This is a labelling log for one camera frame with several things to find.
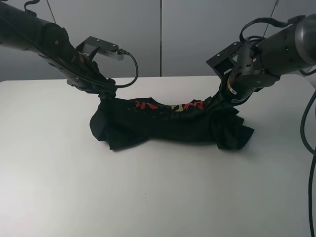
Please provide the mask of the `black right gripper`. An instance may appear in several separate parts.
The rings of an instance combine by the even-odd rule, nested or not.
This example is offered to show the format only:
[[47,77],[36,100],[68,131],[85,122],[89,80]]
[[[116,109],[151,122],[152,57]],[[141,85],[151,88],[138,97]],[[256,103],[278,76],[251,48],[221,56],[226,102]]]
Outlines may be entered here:
[[241,105],[247,101],[247,99],[232,98],[230,91],[226,94],[226,87],[221,83],[218,91],[213,97],[208,97],[204,101],[204,109],[206,111],[219,111],[227,108],[232,108]]

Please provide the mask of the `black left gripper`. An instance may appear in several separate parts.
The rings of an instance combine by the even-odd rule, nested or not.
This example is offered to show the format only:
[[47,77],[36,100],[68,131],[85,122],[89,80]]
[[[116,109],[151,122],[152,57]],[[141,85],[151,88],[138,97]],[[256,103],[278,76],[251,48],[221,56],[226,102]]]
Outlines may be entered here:
[[98,64],[90,58],[96,52],[97,49],[87,55],[76,49],[63,49],[60,52],[43,50],[39,56],[65,76],[70,86],[86,93],[98,94],[101,98],[115,97],[114,80],[104,77]]

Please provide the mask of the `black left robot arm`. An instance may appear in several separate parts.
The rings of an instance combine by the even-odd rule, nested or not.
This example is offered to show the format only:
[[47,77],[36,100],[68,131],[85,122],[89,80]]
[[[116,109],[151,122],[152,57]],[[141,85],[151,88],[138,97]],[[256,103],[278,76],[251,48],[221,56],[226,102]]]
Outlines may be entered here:
[[118,46],[88,37],[77,47],[70,43],[66,29],[42,20],[30,11],[0,3],[0,44],[3,47],[31,51],[59,71],[67,84],[100,97],[115,97],[113,79],[105,78],[93,61],[97,53],[116,57]]

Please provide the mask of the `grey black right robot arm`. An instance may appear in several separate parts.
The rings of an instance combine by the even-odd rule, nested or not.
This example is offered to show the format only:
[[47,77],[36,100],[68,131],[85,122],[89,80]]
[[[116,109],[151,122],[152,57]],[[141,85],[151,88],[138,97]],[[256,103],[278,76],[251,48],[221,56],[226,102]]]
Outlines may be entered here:
[[208,111],[245,103],[254,93],[274,85],[280,77],[316,64],[316,16],[299,15],[281,22],[257,18],[244,26],[267,23],[282,30],[265,38],[239,35],[239,40],[207,60],[220,78],[218,92],[205,100]]

